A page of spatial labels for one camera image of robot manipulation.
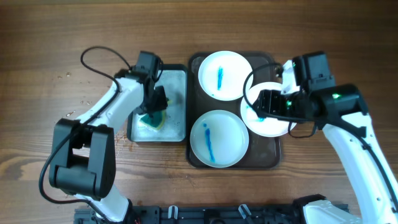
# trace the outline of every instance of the wooden surface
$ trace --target wooden surface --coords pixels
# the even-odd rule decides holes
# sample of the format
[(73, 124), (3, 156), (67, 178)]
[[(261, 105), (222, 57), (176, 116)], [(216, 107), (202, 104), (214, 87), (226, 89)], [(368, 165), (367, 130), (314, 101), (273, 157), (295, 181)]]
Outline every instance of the wooden surface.
[[(81, 52), (92, 45), (112, 47), (132, 64), (140, 50), (185, 65), (199, 51), (260, 50), (284, 62), (325, 50), (337, 84), (355, 83), (362, 91), (397, 173), (397, 6), (301, 0), (0, 7), (0, 223), (72, 222), (79, 205), (48, 203), (37, 179), (55, 122), (87, 111), (87, 102), (111, 84), (80, 65)], [(109, 73), (123, 66), (106, 52), (87, 58)], [(184, 144), (138, 145), (124, 129), (116, 137), (115, 184), (134, 205), (259, 205), (320, 193), (360, 215), (322, 132), (310, 139), (283, 136), (282, 144), (284, 158), (274, 170), (196, 170), (185, 160)], [(65, 199), (47, 181), (45, 189)]]

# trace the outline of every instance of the wooden table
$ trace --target wooden table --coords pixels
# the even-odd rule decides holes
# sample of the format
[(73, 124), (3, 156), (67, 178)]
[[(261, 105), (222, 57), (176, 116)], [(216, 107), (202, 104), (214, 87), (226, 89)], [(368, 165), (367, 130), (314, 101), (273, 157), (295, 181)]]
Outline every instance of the wooden table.
[[(260, 50), (285, 62), (324, 50), (337, 84), (355, 83), (362, 91), (397, 173), (397, 6), (288, 0), (0, 7), (0, 223), (72, 222), (79, 205), (45, 201), (37, 180), (54, 124), (87, 111), (111, 84), (80, 65), (81, 52), (92, 45), (112, 47), (132, 64), (140, 50), (185, 65), (199, 51)], [(123, 66), (107, 52), (87, 60), (111, 74)], [(274, 170), (231, 171), (196, 170), (185, 160), (184, 143), (138, 145), (125, 131), (116, 136), (115, 184), (134, 205), (262, 205), (320, 193), (360, 215), (322, 132), (310, 139), (283, 136), (283, 160)], [(47, 181), (45, 189), (68, 199)]]

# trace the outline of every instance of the round plate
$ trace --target round plate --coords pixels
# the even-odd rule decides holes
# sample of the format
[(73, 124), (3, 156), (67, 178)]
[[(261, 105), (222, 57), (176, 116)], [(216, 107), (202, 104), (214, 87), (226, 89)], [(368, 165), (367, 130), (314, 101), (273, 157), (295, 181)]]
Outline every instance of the round plate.
[[(207, 95), (216, 100), (236, 100), (243, 96), (243, 83), (252, 72), (250, 63), (240, 54), (220, 51), (209, 55), (200, 65), (198, 79)], [(248, 81), (250, 89), (253, 77)]]
[(204, 164), (229, 167), (242, 159), (249, 146), (249, 133), (235, 114), (209, 111), (192, 126), (190, 143), (193, 153)]
[[(261, 90), (281, 90), (282, 84), (275, 82), (260, 83), (252, 87), (248, 92), (248, 100), (254, 103), (260, 94)], [(265, 137), (277, 137), (287, 133), (289, 122), (279, 121), (275, 118), (261, 119), (257, 116), (256, 112), (246, 103), (244, 98), (241, 102), (241, 117), (246, 126), (254, 133)]]

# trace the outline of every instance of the tray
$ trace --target tray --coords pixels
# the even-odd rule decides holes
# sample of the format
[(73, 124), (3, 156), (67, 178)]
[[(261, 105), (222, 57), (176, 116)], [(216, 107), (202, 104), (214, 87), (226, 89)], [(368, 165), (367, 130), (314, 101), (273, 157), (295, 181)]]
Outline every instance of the tray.
[[(265, 63), (274, 61), (264, 52), (237, 52), (248, 60), (252, 68), (257, 68)], [(219, 169), (202, 163), (193, 153), (189, 136), (195, 121), (204, 113), (212, 110), (226, 110), (237, 116), (240, 115), (242, 98), (233, 101), (220, 101), (208, 96), (201, 88), (198, 80), (198, 71), (202, 61), (212, 52), (199, 52), (191, 57), (188, 62), (187, 77), (187, 149), (185, 152), (187, 161), (195, 168)], [(271, 68), (265, 68), (254, 74), (252, 86), (262, 82), (276, 82), (275, 73)], [(244, 157), (235, 165), (222, 169), (272, 169), (281, 160), (280, 139), (259, 136), (249, 131), (249, 147)]]
[(133, 142), (181, 142), (186, 136), (187, 68), (184, 65), (163, 66), (163, 74), (155, 86), (164, 86), (172, 102), (166, 109), (162, 128), (152, 130), (139, 122), (140, 115), (131, 113), (127, 122), (127, 138)]

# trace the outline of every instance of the green object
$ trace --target green object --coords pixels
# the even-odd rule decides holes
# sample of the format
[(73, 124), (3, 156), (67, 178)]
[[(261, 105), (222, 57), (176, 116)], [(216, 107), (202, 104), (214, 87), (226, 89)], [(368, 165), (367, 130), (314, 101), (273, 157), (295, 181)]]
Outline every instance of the green object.
[(166, 111), (162, 110), (152, 113), (152, 117), (150, 117), (149, 114), (145, 114), (139, 121), (148, 128), (158, 131), (163, 127), (165, 120)]
[(340, 94), (337, 94), (337, 93), (334, 93), (334, 94), (332, 94), (331, 96), (333, 97), (333, 99), (337, 99), (337, 98), (340, 98), (340, 97), (341, 97), (341, 95), (340, 95)]

